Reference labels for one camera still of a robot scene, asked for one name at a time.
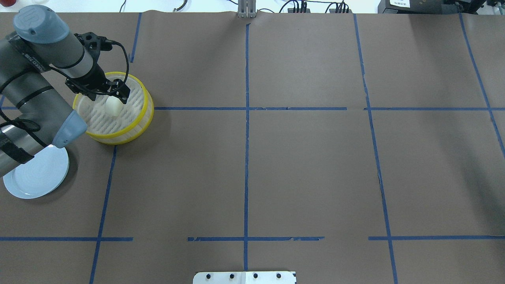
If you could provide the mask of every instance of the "electrical cable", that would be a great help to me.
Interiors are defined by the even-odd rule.
[[[284,7],[286,7],[286,5],[289,3],[289,2],[293,2],[293,11],[295,9],[295,6],[296,6],[296,9],[300,9],[300,6],[299,6],[299,3],[297,0],[289,0],[288,2],[284,3],[284,5],[282,5],[281,9],[279,10],[279,13],[282,12],[282,9],[284,9]]]
[[[123,4],[121,5],[121,8],[119,8],[119,13],[121,12],[121,10],[123,9],[123,6],[125,6],[126,4],[126,0],[123,2]]]
[[[338,8],[338,3],[337,3],[337,2],[332,2],[330,5],[328,5],[328,8],[326,8],[326,11],[324,11],[324,13],[325,13],[325,14],[326,14],[326,13],[330,10],[331,5],[333,5],[333,4],[335,4],[335,5],[336,5],[336,8],[335,8],[335,9],[337,9],[337,8]]]
[[[272,11],[272,10],[270,10],[270,9],[267,9],[267,8],[262,8],[262,9],[259,9],[258,11],[261,11],[261,10],[267,10],[267,11],[270,11],[270,12],[272,12],[272,13],[274,13],[274,14],[275,14],[275,12],[274,12],[274,11]]]
[[[11,78],[9,78],[7,81],[5,81],[1,86],[0,86],[0,93],[2,93],[4,91],[4,89],[14,80],[16,80],[17,78],[23,76],[24,74],[28,73],[28,72],[31,72],[33,71],[32,69],[25,69],[17,74],[15,74],[14,76],[12,76]],[[13,125],[19,129],[22,129],[26,132],[37,132],[40,130],[40,125],[38,125],[37,123],[31,121],[31,120],[28,120],[28,119],[24,119],[24,118],[16,118],[16,119],[10,119],[3,111],[2,109],[0,108],[0,116],[5,120],[4,123],[0,124],[0,128],[4,127],[4,126],[7,126],[7,125]],[[26,125],[26,123],[28,124],[32,124],[33,125],[33,128],[30,128]]]
[[[126,59],[126,72],[125,72],[126,74],[125,74],[125,78],[121,82],[121,84],[117,88],[115,88],[114,90],[112,90],[110,92],[98,92],[98,91],[90,90],[90,89],[86,88],[85,86],[81,85],[80,83],[78,83],[74,78],[72,78],[72,77],[68,76],[67,74],[63,73],[62,71],[60,71],[59,69],[56,69],[52,66],[50,66],[50,68],[51,68],[51,70],[56,71],[56,72],[60,73],[61,75],[65,76],[65,78],[67,78],[70,82],[72,82],[76,87],[81,89],[81,91],[84,91],[86,93],[98,94],[98,95],[102,95],[102,96],[114,94],[117,91],[119,91],[119,89],[121,89],[124,85],[126,85],[126,80],[128,79],[128,74],[130,72],[130,63],[128,62],[128,54],[126,53],[125,47],[115,40],[111,40],[111,44],[117,45],[117,46],[121,47],[121,49],[123,50],[123,53],[124,53],[125,59]]]
[[[177,9],[174,9],[174,12],[179,12],[182,10],[182,8],[184,8],[186,6],[186,4],[188,3],[188,0],[184,0],[184,3],[182,3],[182,5],[177,8]]]

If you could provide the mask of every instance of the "light blue plate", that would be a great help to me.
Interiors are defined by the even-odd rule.
[[[19,165],[4,176],[7,190],[15,197],[32,199],[52,192],[65,179],[69,168],[65,148],[49,145],[28,163]]]

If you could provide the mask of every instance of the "blue tape line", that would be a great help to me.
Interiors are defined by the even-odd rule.
[[[323,240],[323,236],[250,236],[249,241],[252,242],[317,242]]]
[[[317,242],[323,240],[323,236],[248,236],[248,242]],[[244,237],[241,236],[198,236],[196,238],[188,238],[188,242],[242,242]]]
[[[245,111],[242,107],[155,107],[155,110],[168,111]],[[346,111],[346,107],[249,107],[250,111]],[[423,108],[423,107],[393,107],[393,108],[364,108],[372,111],[488,111],[489,108]],[[492,111],[505,111],[505,108],[491,108]]]
[[[382,172],[381,172],[380,161],[379,161],[379,151],[377,150],[377,141],[375,139],[374,122],[373,122],[373,118],[372,118],[372,111],[370,110],[370,108],[371,108],[370,97],[368,94],[367,83],[365,81],[365,64],[363,62],[363,53],[361,50],[360,32],[358,30],[358,19],[356,17],[356,14],[353,14],[353,16],[354,16],[354,27],[356,30],[356,41],[358,44],[358,53],[360,56],[361,74],[363,77],[363,88],[365,89],[365,94],[366,94],[366,99],[367,99],[368,119],[370,121],[370,130],[372,132],[372,143],[374,146],[375,164],[377,166],[377,175],[379,177],[379,185],[380,185],[380,191],[381,191],[381,196],[382,196],[382,210],[384,212],[384,222],[386,224],[387,236],[391,236],[391,230],[389,228],[389,217],[387,214],[386,195],[384,193],[384,183],[382,181]],[[391,240],[388,240],[388,246],[389,246],[389,258],[391,259],[391,269],[393,272],[393,281],[395,284],[398,284],[398,276],[396,273],[396,262],[394,260],[393,242]]]
[[[244,179],[244,271],[248,270],[249,237],[249,25],[245,26],[245,179]]]
[[[188,238],[188,242],[243,242],[242,236],[198,236]]]
[[[167,111],[245,111],[245,108],[213,108],[213,107],[155,107],[155,110]]]
[[[101,239],[102,239],[102,233],[104,231],[105,214],[107,212],[107,204],[109,203],[109,194],[111,192],[112,174],[114,172],[114,166],[116,164],[117,149],[118,149],[118,147],[114,146],[114,151],[112,153],[111,169],[109,171],[109,179],[107,181],[107,189],[105,191],[104,207],[102,209],[102,218],[100,219],[100,227],[98,229],[98,237],[96,240],[95,254],[93,257],[93,266],[91,267],[91,275],[89,277],[89,284],[93,284],[94,274],[96,271],[96,263],[98,262],[98,254],[100,252],[100,243],[101,243]]]
[[[2,236],[0,242],[96,242],[93,236]],[[130,237],[102,238],[102,242],[132,242]]]
[[[250,108],[252,111],[346,111],[344,107],[266,107],[266,108]]]
[[[71,236],[3,236],[0,242],[96,242],[96,237]]]
[[[245,111],[241,107],[155,107],[168,111]],[[345,107],[249,107],[250,111],[346,111]]]
[[[137,49],[137,40],[138,40],[138,32],[140,30],[140,20],[142,19],[142,13],[138,13],[137,19],[137,30],[135,31],[135,39],[133,40],[133,48],[131,50],[130,62],[133,62],[135,59],[135,50]]]
[[[489,111],[489,116],[491,117],[491,122],[493,123],[494,132],[496,133],[496,138],[498,139],[498,143],[501,148],[501,154],[505,158],[505,147],[503,146],[503,141],[501,139],[500,131],[498,130],[498,126],[496,125],[496,121],[494,119],[493,111],[491,109],[491,105],[489,103],[489,98],[487,97],[486,89],[484,88],[484,84],[482,83],[482,78],[480,77],[479,69],[477,68],[477,64],[475,63],[475,58],[473,56],[472,48],[470,47],[470,42],[468,41],[467,31],[465,28],[465,23],[463,22],[463,16],[459,13],[461,30],[463,31],[463,37],[465,38],[465,42],[467,44],[468,53],[470,54],[470,59],[472,60],[472,65],[475,70],[475,74],[477,75],[477,80],[479,81],[480,89],[482,91],[482,95],[484,96],[484,101],[486,101],[486,106]]]
[[[504,240],[505,235],[396,235],[370,236],[369,241]]]
[[[371,111],[487,111],[488,108],[364,108]]]
[[[132,237],[115,237],[115,236],[110,236],[110,237],[102,237],[100,239],[100,242],[132,242],[133,238]]]

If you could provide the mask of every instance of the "yellow rim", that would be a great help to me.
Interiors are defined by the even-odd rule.
[[[126,75],[126,73],[124,72],[108,72],[108,73],[105,73],[105,75]],[[110,133],[110,134],[96,134],[96,133],[91,133],[89,131],[86,131],[86,134],[88,134],[89,136],[93,137],[93,138],[98,138],[98,139],[110,139],[110,138],[116,138],[118,136],[121,136],[127,132],[129,132],[130,130],[132,130],[141,120],[142,118],[144,117],[146,111],[147,111],[147,105],[148,105],[148,102],[149,102],[149,92],[147,91],[147,89],[145,88],[144,84],[142,84],[142,82],[135,76],[133,75],[130,75],[128,74],[128,78],[133,78],[135,81],[137,81],[137,83],[140,84],[140,87],[142,88],[143,92],[144,92],[144,104],[142,106],[142,110],[140,110],[140,114],[138,115],[138,117],[130,124],[128,125],[127,127],[125,127],[124,129],[122,130],[119,130],[117,132],[114,132],[114,133]],[[74,103],[72,105],[72,108],[75,109],[76,106],[77,106],[77,99],[78,99],[78,96],[79,95],[76,95],[75,96],[75,99],[74,99]]]
[[[106,145],[121,145],[121,144],[128,143],[128,142],[130,142],[130,141],[138,138],[142,133],[144,133],[144,131],[147,129],[147,127],[151,124],[151,121],[153,120],[153,116],[155,114],[155,112],[154,112],[154,107],[155,106],[154,106],[154,103],[152,101],[151,101],[150,104],[151,104],[151,106],[153,108],[153,111],[149,115],[149,120],[147,121],[147,123],[145,124],[145,126],[137,134],[135,134],[134,136],[132,136],[132,137],[130,137],[130,138],[124,140],[124,141],[116,142],[116,143],[107,143],[107,142],[103,142],[103,141],[100,141],[100,140],[96,140],[96,139],[95,140],[98,141],[98,142],[100,142],[100,143],[106,144]]]

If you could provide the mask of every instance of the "light blue joint cap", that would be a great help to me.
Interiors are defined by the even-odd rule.
[[[51,9],[42,5],[30,5],[14,16],[14,29],[24,40],[33,43],[55,43],[70,33],[70,29]]]
[[[74,110],[70,113],[67,119],[65,119],[65,122],[60,127],[60,130],[56,133],[52,144],[61,149],[85,133],[87,129],[88,126],[86,125],[86,122],[84,122],[84,120],[82,120],[79,114]]]

